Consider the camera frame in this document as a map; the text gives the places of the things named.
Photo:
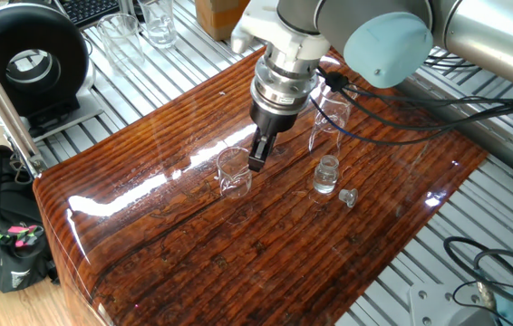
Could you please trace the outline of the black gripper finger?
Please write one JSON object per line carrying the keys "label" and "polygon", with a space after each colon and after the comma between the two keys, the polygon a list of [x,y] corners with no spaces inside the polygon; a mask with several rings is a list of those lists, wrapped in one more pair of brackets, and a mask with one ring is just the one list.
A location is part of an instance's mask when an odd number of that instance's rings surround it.
{"label": "black gripper finger", "polygon": [[259,136],[259,161],[264,164],[276,142],[276,134],[260,131]]}
{"label": "black gripper finger", "polygon": [[251,149],[249,151],[249,155],[248,155],[248,167],[250,170],[252,171],[255,171],[255,172],[259,172],[263,166],[265,165],[262,164],[260,161],[259,161],[259,136],[260,136],[260,128],[256,128],[256,131],[255,131],[255,134],[254,134],[254,138],[252,140],[252,143],[251,143]]}

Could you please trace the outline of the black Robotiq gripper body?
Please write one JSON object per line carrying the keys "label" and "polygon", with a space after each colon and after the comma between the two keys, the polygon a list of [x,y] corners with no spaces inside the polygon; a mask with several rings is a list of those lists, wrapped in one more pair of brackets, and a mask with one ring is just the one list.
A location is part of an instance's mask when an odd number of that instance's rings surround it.
{"label": "black Robotiq gripper body", "polygon": [[257,135],[275,136],[291,129],[300,111],[299,105],[278,107],[266,101],[252,100],[249,115],[256,124]]}

